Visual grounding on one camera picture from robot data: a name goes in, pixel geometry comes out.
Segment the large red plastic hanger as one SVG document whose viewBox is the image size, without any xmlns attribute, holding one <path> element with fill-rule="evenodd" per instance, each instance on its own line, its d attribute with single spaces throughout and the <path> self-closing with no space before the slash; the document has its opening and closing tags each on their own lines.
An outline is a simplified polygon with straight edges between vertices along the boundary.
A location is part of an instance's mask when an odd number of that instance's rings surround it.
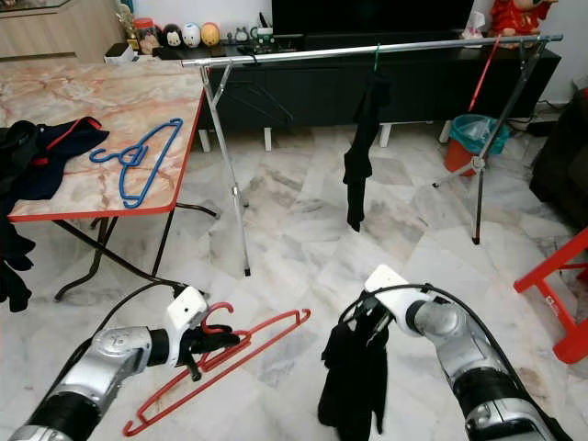
<svg viewBox="0 0 588 441">
<path fill-rule="evenodd" d="M 151 425 L 160 423 L 176 409 L 201 394 L 203 390 L 215 385 L 220 379 L 227 377 L 233 370 L 251 361 L 252 358 L 260 356 L 264 350 L 275 345 L 283 337 L 290 335 L 294 329 L 302 326 L 310 318 L 311 310 L 301 308 L 301 310 L 281 312 L 252 328 L 236 329 L 235 334 L 241 336 L 241 345 L 235 356 L 203 358 L 203 354 L 201 354 L 198 357 L 201 379 L 193 381 L 187 370 L 181 369 L 179 374 L 169 379 L 165 385 L 144 401 L 135 416 L 123 425 L 123 436 L 136 436 Z"/>
</svg>

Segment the black knit garment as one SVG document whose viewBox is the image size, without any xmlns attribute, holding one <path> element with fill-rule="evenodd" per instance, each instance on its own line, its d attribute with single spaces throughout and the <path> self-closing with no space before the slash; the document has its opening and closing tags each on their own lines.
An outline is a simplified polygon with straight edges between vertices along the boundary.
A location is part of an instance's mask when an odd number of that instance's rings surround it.
<svg viewBox="0 0 588 441">
<path fill-rule="evenodd" d="M 383 429 L 388 390 L 388 339 L 345 339 L 338 323 L 321 358 L 328 369 L 318 403 L 318 421 L 341 441 L 368 441 Z"/>
</svg>

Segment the dark navy shirt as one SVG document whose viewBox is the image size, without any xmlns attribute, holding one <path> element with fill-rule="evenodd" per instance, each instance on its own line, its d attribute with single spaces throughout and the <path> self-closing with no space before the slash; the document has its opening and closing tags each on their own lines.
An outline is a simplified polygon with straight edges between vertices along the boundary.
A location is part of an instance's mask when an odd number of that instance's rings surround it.
<svg viewBox="0 0 588 441">
<path fill-rule="evenodd" d="M 14 198 L 17 200 L 50 200 L 56 193 L 56 189 L 62 184 L 66 164 L 38 167 L 32 164 L 32 159 L 29 160 L 25 171 L 17 177 L 11 187 Z"/>
</svg>

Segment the blue plastic hanger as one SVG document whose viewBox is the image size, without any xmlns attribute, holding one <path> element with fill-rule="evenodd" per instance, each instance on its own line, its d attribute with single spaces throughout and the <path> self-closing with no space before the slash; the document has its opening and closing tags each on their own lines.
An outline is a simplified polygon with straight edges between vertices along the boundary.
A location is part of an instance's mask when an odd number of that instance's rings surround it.
<svg viewBox="0 0 588 441">
<path fill-rule="evenodd" d="M 125 148 L 125 150 L 107 153 L 105 148 L 96 148 L 89 153 L 88 158 L 94 164 L 117 160 L 118 163 L 122 165 L 119 179 L 119 190 L 122 205 L 125 206 L 126 209 L 138 209 L 139 206 L 142 205 L 144 198 L 146 198 L 148 192 L 150 192 L 154 179 L 160 171 L 165 155 L 169 148 L 171 148 L 176 136 L 179 135 L 182 126 L 184 126 L 184 121 L 182 121 L 181 118 L 173 118 L 165 123 L 160 123 L 155 129 L 148 131 L 148 133 L 144 134 L 138 142 L 131 144 L 130 147 Z M 151 172 L 148 174 L 146 181 L 144 181 L 140 192 L 138 194 L 131 194 L 129 192 L 129 185 L 127 185 L 127 181 L 129 181 L 127 180 L 127 173 L 131 168 L 139 167 L 139 165 L 142 164 L 142 161 L 146 159 L 147 152 L 150 151 L 150 146 L 148 146 L 147 141 L 163 129 L 173 129 L 172 134 L 164 144 L 164 149 L 160 152 L 158 160 L 156 160 L 155 165 L 151 168 Z"/>
</svg>

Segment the bare thin red hanger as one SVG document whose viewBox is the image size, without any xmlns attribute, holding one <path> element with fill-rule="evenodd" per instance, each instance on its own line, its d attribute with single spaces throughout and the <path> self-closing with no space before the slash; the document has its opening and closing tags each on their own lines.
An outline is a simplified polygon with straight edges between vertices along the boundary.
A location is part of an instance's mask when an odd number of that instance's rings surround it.
<svg viewBox="0 0 588 441">
<path fill-rule="evenodd" d="M 475 84 L 473 96 L 471 96 L 471 100 L 469 105 L 467 106 L 467 113 L 473 113 L 473 110 L 476 106 L 476 102 L 478 102 L 479 96 L 481 94 L 481 89 L 483 88 L 484 81 L 486 81 L 487 74 L 489 72 L 489 67 L 492 66 L 492 62 L 494 62 L 494 58 L 496 56 L 497 48 L 499 48 L 501 43 L 500 35 L 494 39 L 494 43 L 492 44 L 491 50 L 487 55 L 486 60 L 484 60 L 483 68 L 481 74 L 478 79 L 478 83 Z"/>
</svg>

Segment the black shirt with green logo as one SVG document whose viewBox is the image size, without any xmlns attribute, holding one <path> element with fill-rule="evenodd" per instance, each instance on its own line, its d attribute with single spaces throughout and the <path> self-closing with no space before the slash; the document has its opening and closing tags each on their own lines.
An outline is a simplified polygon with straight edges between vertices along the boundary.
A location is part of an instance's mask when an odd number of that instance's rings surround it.
<svg viewBox="0 0 588 441">
<path fill-rule="evenodd" d="M 379 112 L 390 102 L 390 89 L 393 84 L 389 77 L 378 70 L 369 73 L 364 95 L 358 101 L 354 122 L 356 136 L 344 154 L 345 173 L 342 182 L 347 187 L 347 223 L 352 230 L 361 230 L 364 221 L 364 200 L 366 180 L 373 174 L 369 151 L 377 139 L 379 131 Z"/>
</svg>

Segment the orange bin with teal bag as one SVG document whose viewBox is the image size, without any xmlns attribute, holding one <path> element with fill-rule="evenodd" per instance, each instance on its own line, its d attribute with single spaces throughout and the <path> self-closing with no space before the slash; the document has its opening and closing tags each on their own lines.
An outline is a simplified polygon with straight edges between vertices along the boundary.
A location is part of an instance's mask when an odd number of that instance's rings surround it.
<svg viewBox="0 0 588 441">
<path fill-rule="evenodd" d="M 495 118 L 479 114 L 462 114 L 450 121 L 445 166 L 448 171 L 457 171 L 462 165 L 481 153 L 489 139 L 489 130 L 494 129 Z"/>
</svg>

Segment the red plastic stool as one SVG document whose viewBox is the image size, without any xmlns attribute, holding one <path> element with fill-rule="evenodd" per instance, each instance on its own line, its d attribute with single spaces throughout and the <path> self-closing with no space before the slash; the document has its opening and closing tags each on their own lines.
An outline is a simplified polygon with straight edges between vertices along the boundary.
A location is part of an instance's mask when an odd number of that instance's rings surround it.
<svg viewBox="0 0 588 441">
<path fill-rule="evenodd" d="M 563 364 L 568 365 L 577 364 L 588 356 L 588 320 L 576 322 L 570 311 L 564 306 L 562 299 L 548 286 L 546 278 L 558 273 L 559 270 L 582 269 L 578 278 L 582 282 L 588 283 L 588 262 L 571 261 L 584 251 L 588 251 L 588 227 L 577 232 L 567 243 L 556 249 L 550 257 L 546 257 L 546 260 L 540 262 L 513 283 L 514 289 L 520 294 L 530 288 L 537 288 L 540 291 L 543 300 L 553 311 L 564 331 L 562 339 L 553 345 L 554 356 Z"/>
</svg>

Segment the black TV console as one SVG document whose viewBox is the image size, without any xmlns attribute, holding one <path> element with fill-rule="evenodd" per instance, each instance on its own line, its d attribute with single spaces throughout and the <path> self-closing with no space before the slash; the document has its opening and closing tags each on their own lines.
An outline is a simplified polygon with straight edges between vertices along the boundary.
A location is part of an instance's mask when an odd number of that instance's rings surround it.
<svg viewBox="0 0 588 441">
<path fill-rule="evenodd" d="M 488 51 L 473 48 L 382 56 L 379 71 L 393 84 L 390 102 L 379 118 L 385 123 L 407 123 L 450 120 L 467 113 Z M 514 48 L 497 53 L 473 113 L 499 117 L 518 75 L 516 55 Z M 533 113 L 560 62 L 554 51 L 543 51 L 511 117 L 521 119 Z M 353 123 L 370 63 L 369 55 L 360 55 L 236 66 L 218 104 L 221 126 L 233 131 Z"/>
</svg>

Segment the black clothes pile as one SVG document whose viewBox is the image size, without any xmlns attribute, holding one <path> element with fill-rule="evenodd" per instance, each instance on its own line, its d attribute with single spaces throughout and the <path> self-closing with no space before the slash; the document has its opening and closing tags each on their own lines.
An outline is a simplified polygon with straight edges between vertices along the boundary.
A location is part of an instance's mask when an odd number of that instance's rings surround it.
<svg viewBox="0 0 588 441">
<path fill-rule="evenodd" d="M 0 143 L 0 256 L 3 260 L 0 289 L 1 300 L 8 302 L 8 308 L 12 312 L 24 311 L 32 297 L 32 290 L 27 287 L 20 273 L 22 270 L 32 269 L 33 262 L 27 255 L 33 251 L 35 243 L 17 234 L 8 215 L 18 201 L 14 198 L 11 187 L 32 159 L 34 135 L 34 123 L 20 120 L 5 131 L 5 137 Z"/>
</svg>

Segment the marble pattern folding table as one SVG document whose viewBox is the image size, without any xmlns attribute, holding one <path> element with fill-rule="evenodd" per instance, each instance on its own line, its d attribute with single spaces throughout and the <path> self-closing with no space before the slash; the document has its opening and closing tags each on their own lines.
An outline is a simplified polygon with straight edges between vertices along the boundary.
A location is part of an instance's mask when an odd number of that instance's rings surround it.
<svg viewBox="0 0 588 441">
<path fill-rule="evenodd" d="M 181 62 L 5 68 L 0 94 L 4 126 L 19 120 L 54 126 L 93 117 L 109 133 L 102 147 L 120 151 L 163 123 L 182 120 L 180 129 L 153 136 L 144 163 L 127 174 L 120 172 L 117 160 L 93 163 L 84 155 L 68 160 L 53 198 L 21 200 L 8 218 L 51 221 L 94 248 L 97 259 L 115 262 L 142 280 L 181 289 L 179 282 L 135 267 L 107 243 L 118 219 L 175 209 L 202 97 L 201 71 Z"/>
</svg>

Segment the orange round face toy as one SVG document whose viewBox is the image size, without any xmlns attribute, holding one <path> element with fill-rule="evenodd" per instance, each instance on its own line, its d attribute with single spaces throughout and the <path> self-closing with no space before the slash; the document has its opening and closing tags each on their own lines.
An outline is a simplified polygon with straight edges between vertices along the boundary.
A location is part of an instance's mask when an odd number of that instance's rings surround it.
<svg viewBox="0 0 588 441">
<path fill-rule="evenodd" d="M 221 42 L 221 29 L 214 22 L 205 22 L 200 27 L 200 41 L 203 46 L 215 47 Z"/>
</svg>

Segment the white round face toy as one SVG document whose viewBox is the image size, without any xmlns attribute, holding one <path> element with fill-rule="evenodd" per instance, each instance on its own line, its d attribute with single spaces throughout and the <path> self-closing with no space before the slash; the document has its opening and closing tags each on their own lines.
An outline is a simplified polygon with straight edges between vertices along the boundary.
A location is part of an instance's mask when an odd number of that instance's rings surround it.
<svg viewBox="0 0 588 441">
<path fill-rule="evenodd" d="M 188 48 L 197 48 L 201 43 L 201 26 L 188 22 L 181 26 L 182 43 Z"/>
</svg>

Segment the dark round face toy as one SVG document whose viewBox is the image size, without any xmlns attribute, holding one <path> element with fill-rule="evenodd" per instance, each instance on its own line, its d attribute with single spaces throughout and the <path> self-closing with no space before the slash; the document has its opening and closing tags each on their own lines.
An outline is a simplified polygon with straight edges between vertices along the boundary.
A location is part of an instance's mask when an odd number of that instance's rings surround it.
<svg viewBox="0 0 588 441">
<path fill-rule="evenodd" d="M 181 27 L 177 24 L 165 25 L 164 28 L 160 30 L 160 37 L 161 43 L 163 43 L 166 48 L 177 50 L 177 48 L 186 47 L 184 43 L 184 33 L 182 33 Z"/>
</svg>

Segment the red and gold figurine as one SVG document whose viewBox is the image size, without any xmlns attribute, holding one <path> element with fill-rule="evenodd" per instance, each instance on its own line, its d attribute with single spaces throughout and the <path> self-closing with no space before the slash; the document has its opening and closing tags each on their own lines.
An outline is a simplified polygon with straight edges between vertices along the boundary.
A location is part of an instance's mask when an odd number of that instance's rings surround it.
<svg viewBox="0 0 588 441">
<path fill-rule="evenodd" d="M 489 14 L 492 17 L 489 35 L 537 35 L 543 18 L 559 0 L 492 0 Z"/>
</svg>

